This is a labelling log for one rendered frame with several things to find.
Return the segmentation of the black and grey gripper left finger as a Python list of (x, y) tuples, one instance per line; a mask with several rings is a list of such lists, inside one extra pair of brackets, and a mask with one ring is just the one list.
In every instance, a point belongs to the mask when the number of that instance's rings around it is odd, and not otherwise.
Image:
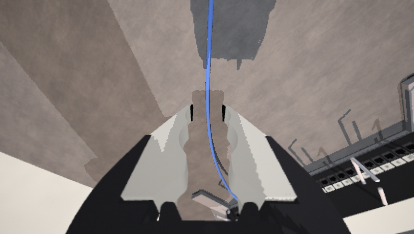
[(97, 183), (65, 234), (122, 234), (156, 221), (164, 202), (177, 207), (188, 187), (187, 121), (193, 104), (145, 135)]

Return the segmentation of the blue cable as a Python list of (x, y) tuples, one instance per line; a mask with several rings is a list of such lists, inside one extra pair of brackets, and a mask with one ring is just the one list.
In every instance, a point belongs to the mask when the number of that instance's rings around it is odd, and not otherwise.
[(214, 0), (209, 0), (209, 6), (208, 6), (208, 29), (207, 29), (207, 56), (206, 56), (206, 117), (207, 117), (207, 129), (208, 129), (208, 137), (209, 137), (209, 143), (210, 148), (213, 156), (213, 160), (215, 163), (215, 166), (217, 168), (217, 171), (228, 189), (228, 191), (231, 193), (231, 195), (237, 200), (237, 197), (230, 191), (227, 183), (225, 182), (221, 171), (219, 169), (214, 149), (213, 149), (213, 143), (212, 143), (212, 137), (211, 137), (211, 128), (210, 128), (210, 108), (209, 108), (209, 92), (210, 92), (210, 62), (211, 62), (211, 42), (212, 42), (212, 24), (213, 24), (213, 7), (214, 7)]

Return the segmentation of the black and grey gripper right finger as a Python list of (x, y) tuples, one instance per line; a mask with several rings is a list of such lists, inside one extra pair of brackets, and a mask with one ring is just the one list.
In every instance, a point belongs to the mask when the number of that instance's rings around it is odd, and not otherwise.
[(222, 120), (232, 146), (228, 180), (239, 215), (245, 202), (254, 202), (261, 221), (297, 234), (351, 234), (320, 185), (271, 136), (227, 104)]

